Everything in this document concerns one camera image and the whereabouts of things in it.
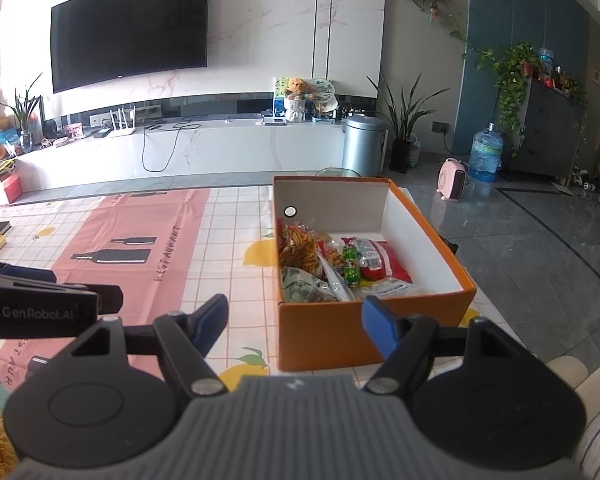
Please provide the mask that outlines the white tv cabinet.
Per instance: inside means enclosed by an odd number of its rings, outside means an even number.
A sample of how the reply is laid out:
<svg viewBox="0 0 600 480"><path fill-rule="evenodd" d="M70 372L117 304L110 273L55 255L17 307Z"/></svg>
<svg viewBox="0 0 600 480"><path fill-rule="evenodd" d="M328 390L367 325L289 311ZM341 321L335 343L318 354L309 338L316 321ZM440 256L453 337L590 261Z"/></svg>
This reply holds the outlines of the white tv cabinet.
<svg viewBox="0 0 600 480"><path fill-rule="evenodd" d="M342 152L338 125L220 120L42 148L20 156L16 168L22 188L30 192L154 177L320 170L338 166Z"/></svg>

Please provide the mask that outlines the orange dried snack bag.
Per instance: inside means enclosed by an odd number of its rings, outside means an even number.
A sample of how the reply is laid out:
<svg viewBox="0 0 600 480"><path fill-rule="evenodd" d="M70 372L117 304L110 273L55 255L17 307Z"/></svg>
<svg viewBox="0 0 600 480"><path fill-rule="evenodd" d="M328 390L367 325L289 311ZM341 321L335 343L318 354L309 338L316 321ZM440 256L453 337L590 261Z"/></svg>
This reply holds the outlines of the orange dried snack bag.
<svg viewBox="0 0 600 480"><path fill-rule="evenodd" d="M317 249L329 265L340 272L343 269L343 255L340 246L325 232L315 235Z"/></svg>

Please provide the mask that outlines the beige clear snack packet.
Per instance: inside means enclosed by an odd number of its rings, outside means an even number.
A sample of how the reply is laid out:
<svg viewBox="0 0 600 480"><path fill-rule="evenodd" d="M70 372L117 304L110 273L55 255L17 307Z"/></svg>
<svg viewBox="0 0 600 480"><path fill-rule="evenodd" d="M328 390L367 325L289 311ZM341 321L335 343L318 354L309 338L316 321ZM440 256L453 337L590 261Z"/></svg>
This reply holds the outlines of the beige clear snack packet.
<svg viewBox="0 0 600 480"><path fill-rule="evenodd" d="M386 300L422 296L425 293L425 289L413 283L397 280L396 278L384 278L380 281L353 287L352 292L359 300L364 300L368 296Z"/></svg>

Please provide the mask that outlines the plant in glass vase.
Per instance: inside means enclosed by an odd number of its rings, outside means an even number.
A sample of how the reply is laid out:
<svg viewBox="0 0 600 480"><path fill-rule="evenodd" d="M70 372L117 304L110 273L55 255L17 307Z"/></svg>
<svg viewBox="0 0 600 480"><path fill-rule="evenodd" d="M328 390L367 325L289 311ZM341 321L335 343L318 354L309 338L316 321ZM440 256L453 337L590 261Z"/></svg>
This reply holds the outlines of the plant in glass vase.
<svg viewBox="0 0 600 480"><path fill-rule="evenodd" d="M14 115L15 121L20 131L20 144L25 153L30 153L33 148L33 134L31 132L32 113L40 105L42 96L38 96L32 92L33 87L42 77L41 74L32 81L27 88L20 94L17 90L14 91L14 102L12 104L3 103L3 106L8 107Z"/></svg>

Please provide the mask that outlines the red Mimi stick snack bag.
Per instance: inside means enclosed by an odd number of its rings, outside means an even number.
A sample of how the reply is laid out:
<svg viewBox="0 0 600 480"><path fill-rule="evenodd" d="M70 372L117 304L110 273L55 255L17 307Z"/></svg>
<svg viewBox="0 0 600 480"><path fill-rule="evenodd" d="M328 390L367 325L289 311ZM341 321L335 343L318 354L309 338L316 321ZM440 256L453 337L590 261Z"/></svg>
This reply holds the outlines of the red Mimi stick snack bag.
<svg viewBox="0 0 600 480"><path fill-rule="evenodd" d="M317 242L305 226L295 226L281 221L277 223L278 262L283 268L295 268L324 276L324 269L317 255Z"/></svg>

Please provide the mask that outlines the potted floor plant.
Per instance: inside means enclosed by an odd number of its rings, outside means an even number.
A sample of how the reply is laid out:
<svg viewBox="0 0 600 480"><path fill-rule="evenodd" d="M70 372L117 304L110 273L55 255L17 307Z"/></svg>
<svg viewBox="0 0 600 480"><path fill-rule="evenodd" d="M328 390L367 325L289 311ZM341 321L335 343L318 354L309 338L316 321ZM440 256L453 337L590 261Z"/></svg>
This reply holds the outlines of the potted floor plant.
<svg viewBox="0 0 600 480"><path fill-rule="evenodd" d="M377 99L386 109L379 115L385 119L393 134L389 170L406 174L410 169L415 126L422 118L434 114L434 109L429 108L428 103L448 92L449 88L442 88L426 96L418 96L417 89L422 79L422 74L419 74L410 90L405 92L404 88L401 88L397 94L394 94L384 76L379 75L378 81L373 81L370 77L366 79L376 91Z"/></svg>

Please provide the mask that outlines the teddy bear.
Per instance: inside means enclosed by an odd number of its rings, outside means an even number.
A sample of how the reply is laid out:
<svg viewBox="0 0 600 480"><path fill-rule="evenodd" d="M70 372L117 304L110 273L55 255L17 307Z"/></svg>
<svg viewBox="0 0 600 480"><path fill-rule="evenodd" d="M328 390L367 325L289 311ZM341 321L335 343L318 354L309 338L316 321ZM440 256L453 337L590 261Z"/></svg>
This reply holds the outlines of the teddy bear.
<svg viewBox="0 0 600 480"><path fill-rule="evenodd" d="M300 77L289 78L285 87L284 109L286 122L304 122L313 112L315 86Z"/></svg>

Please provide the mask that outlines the black television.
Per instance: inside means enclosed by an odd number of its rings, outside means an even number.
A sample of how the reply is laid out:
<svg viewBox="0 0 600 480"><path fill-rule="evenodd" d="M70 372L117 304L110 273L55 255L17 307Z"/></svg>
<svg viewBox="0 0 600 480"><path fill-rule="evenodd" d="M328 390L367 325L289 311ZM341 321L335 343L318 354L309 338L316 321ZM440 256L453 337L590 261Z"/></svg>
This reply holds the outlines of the black television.
<svg viewBox="0 0 600 480"><path fill-rule="evenodd" d="M68 0L50 11L53 92L208 64L209 0Z"/></svg>

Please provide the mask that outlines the orange cardboard box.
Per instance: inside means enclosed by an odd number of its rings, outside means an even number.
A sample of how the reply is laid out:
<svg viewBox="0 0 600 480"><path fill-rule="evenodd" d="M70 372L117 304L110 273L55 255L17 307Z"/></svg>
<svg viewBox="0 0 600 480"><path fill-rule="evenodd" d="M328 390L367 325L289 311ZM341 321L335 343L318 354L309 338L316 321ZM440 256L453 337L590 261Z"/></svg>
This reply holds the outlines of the orange cardboard box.
<svg viewBox="0 0 600 480"><path fill-rule="evenodd" d="M449 247L388 179L277 177L272 208L283 372L379 362L362 324L369 296L451 327L475 297Z"/></svg>

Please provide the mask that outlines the blue water jug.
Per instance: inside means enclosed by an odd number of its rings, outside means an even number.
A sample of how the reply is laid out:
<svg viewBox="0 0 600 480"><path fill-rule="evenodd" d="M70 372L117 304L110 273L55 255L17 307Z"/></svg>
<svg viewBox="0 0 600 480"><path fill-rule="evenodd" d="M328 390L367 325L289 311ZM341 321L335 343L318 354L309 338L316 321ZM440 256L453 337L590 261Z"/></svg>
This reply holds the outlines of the blue water jug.
<svg viewBox="0 0 600 480"><path fill-rule="evenodd" d="M471 143L469 177L482 182L494 182L501 167L503 146L503 139L493 122L477 132Z"/></svg>

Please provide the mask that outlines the dark drawer cabinet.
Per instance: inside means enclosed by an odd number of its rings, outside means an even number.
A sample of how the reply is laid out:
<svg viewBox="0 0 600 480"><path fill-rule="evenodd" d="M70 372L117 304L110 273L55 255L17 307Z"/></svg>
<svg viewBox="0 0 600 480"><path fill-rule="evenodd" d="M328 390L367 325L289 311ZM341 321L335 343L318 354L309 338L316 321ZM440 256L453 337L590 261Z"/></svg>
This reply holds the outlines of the dark drawer cabinet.
<svg viewBox="0 0 600 480"><path fill-rule="evenodd" d="M524 131L509 168L521 174L567 179L581 135L582 108L539 81L530 81Z"/></svg>

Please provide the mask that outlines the silver trash bin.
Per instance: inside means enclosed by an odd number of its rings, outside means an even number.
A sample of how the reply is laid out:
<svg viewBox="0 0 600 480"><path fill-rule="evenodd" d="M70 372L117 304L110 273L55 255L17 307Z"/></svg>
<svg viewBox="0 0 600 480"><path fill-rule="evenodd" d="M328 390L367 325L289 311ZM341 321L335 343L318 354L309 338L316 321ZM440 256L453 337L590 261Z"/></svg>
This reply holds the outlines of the silver trash bin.
<svg viewBox="0 0 600 480"><path fill-rule="evenodd" d="M341 167L361 177L377 177L384 162L387 128L376 117L352 115L342 122Z"/></svg>

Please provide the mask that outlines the red storage box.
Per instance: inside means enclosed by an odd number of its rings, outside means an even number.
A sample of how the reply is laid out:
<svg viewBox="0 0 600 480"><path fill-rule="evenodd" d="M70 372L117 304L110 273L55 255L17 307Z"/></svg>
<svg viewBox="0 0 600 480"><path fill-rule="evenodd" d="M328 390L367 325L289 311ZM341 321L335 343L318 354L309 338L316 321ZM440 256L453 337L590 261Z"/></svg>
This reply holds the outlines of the red storage box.
<svg viewBox="0 0 600 480"><path fill-rule="evenodd" d="M7 177L0 178L0 206L8 206L15 203L21 194L18 174L9 174Z"/></svg>

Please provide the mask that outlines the white spicy strip packet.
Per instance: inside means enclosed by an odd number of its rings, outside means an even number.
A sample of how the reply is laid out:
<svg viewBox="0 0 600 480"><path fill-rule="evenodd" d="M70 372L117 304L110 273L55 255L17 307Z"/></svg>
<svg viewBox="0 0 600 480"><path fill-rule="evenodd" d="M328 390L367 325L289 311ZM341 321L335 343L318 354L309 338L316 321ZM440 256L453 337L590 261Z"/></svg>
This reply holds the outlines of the white spicy strip packet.
<svg viewBox="0 0 600 480"><path fill-rule="evenodd" d="M322 255L317 255L317 258L321 261L321 265L326 276L326 282L329 284L334 296L341 302L350 302L355 300L355 296L352 294L351 289L342 276Z"/></svg>

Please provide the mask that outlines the white green snack bag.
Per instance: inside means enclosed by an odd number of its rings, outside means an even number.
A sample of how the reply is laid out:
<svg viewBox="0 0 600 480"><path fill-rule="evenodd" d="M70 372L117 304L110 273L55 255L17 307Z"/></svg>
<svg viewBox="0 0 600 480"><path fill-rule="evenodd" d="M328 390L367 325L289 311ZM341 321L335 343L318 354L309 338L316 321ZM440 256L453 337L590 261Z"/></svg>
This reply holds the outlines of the white green snack bag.
<svg viewBox="0 0 600 480"><path fill-rule="evenodd" d="M286 304L336 302L337 297L325 281L298 268L282 269L282 292Z"/></svg>

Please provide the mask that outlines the red white snack packet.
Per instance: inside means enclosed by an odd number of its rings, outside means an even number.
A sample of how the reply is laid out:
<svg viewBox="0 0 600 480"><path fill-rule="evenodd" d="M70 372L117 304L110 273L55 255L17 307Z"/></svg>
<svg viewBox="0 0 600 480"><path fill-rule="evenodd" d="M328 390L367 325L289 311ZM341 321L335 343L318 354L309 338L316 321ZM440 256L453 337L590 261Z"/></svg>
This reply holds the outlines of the red white snack packet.
<svg viewBox="0 0 600 480"><path fill-rule="evenodd" d="M411 283L411 275L402 266L392 247L380 240L355 237L353 245L358 252L358 264L364 280L377 282L384 278L396 278L399 281Z"/></svg>

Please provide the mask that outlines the pink small heater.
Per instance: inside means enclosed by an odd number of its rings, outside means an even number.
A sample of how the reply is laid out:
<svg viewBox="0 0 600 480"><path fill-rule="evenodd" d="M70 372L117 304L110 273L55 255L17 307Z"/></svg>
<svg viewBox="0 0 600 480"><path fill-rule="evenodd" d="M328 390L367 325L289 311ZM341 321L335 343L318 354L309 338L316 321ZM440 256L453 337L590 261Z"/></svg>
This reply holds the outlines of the pink small heater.
<svg viewBox="0 0 600 480"><path fill-rule="evenodd" d="M468 165L456 158L447 158L440 167L437 192L442 200L459 202L464 194L467 182Z"/></svg>

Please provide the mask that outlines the hanging ivy plant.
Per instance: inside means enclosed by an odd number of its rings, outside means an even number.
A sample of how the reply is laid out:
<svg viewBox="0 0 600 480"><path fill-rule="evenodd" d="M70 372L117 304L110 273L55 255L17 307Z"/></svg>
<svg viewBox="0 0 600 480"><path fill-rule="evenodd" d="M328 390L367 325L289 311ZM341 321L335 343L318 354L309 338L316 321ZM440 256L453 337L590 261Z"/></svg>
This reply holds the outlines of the hanging ivy plant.
<svg viewBox="0 0 600 480"><path fill-rule="evenodd" d="M492 49L478 49L477 68L488 66L495 74L496 97L492 119L501 133L508 157L515 157L524 140L521 107L526 102L529 81L541 68L539 55L531 44L521 42L509 47L501 56Z"/></svg>

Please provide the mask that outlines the green sausage stick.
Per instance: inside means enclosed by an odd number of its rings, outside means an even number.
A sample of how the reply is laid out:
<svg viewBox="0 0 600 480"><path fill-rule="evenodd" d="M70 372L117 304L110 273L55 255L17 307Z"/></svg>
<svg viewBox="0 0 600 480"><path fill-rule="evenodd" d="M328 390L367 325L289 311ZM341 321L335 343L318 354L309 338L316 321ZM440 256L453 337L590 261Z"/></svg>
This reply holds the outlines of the green sausage stick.
<svg viewBox="0 0 600 480"><path fill-rule="evenodd" d="M344 238L342 241L342 275L349 286L356 286L362 280L358 248L352 238Z"/></svg>

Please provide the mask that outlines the white router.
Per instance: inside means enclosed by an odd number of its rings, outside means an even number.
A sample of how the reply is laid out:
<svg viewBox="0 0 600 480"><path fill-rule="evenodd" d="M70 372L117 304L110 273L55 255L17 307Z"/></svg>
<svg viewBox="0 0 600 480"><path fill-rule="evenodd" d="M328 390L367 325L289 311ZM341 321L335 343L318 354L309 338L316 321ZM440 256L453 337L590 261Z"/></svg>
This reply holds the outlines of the white router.
<svg viewBox="0 0 600 480"><path fill-rule="evenodd" d="M136 129L136 107L132 106L128 110L119 107L117 110L109 111L110 128L108 136L110 138L120 138L120 136L130 136Z"/></svg>

